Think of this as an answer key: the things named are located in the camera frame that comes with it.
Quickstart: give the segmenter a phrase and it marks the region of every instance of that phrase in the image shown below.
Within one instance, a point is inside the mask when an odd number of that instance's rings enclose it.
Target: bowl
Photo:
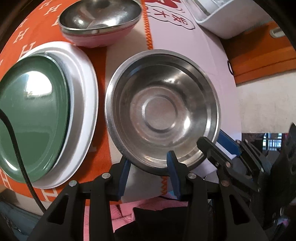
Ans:
[[[215,142],[220,106],[208,76],[193,61],[167,50],[148,50],[122,63],[105,97],[105,119],[118,150],[135,166],[168,175],[173,150],[189,169],[204,159],[196,141]]]
[[[134,0],[83,0],[59,17],[63,36],[77,46],[102,47],[126,36],[141,17]]]

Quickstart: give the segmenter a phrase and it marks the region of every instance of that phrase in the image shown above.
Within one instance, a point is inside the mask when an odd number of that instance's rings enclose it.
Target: white wall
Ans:
[[[242,133],[287,133],[296,123],[296,70],[237,86]]]

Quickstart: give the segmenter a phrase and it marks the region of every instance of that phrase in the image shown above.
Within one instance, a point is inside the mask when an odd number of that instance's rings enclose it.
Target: table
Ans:
[[[61,12],[75,0],[45,0],[35,8],[12,34],[0,54],[0,78],[25,53],[50,41],[67,41],[58,26]],[[232,138],[241,138],[238,98],[233,76],[229,73],[227,56],[220,40],[201,29],[182,0],[141,0],[143,14],[129,35],[109,47],[81,48],[96,70],[99,85],[99,113],[88,154],[70,180],[91,181],[120,161],[104,119],[104,95],[111,76],[119,65],[132,55],[149,49],[167,49],[196,62],[210,77],[221,106],[221,128]],[[204,176],[215,170],[207,160],[194,172]],[[25,184],[9,178],[0,169],[0,184],[25,196]],[[68,182],[53,189],[35,189],[42,201],[53,201]],[[168,177],[155,176],[131,166],[126,191],[121,202],[148,199],[172,190]]]

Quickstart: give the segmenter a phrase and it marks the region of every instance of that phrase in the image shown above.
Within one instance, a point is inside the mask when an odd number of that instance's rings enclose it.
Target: cable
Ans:
[[[12,142],[12,145],[13,145],[13,149],[15,151],[15,156],[17,158],[17,162],[19,164],[19,167],[20,167],[20,171],[22,172],[22,176],[24,177],[24,180],[29,188],[29,191],[30,193],[32,194],[35,202],[37,203],[37,205],[39,206],[39,208],[41,209],[41,211],[43,213],[45,213],[46,211],[46,208],[43,206],[42,202],[40,201],[39,197],[37,196],[33,186],[32,186],[32,183],[30,182],[30,179],[28,177],[28,174],[26,172],[26,169],[25,169],[25,166],[24,166],[24,163],[22,161],[22,157],[20,155],[20,150],[18,148],[18,145],[17,145],[17,139],[15,137],[15,132],[12,128],[12,125],[8,119],[8,117],[6,116],[6,114],[0,109],[0,119],[3,121],[3,123],[5,124],[7,130],[8,130],[8,133],[9,133],[9,136],[11,138],[11,142]]]

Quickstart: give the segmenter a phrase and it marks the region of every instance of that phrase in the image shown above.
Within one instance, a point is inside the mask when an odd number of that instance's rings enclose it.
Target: orange stitching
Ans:
[[[152,44],[152,37],[151,37],[151,33],[150,33],[150,27],[149,27],[149,21],[148,21],[148,16],[147,16],[147,11],[146,11],[145,0],[141,0],[141,5],[142,5],[142,9],[143,9],[143,20],[144,20],[146,42],[147,42],[147,47],[150,50],[150,49],[153,49],[153,44]]]
[[[161,186],[161,193],[165,195],[168,192],[168,177],[161,177],[162,178],[162,186]]]

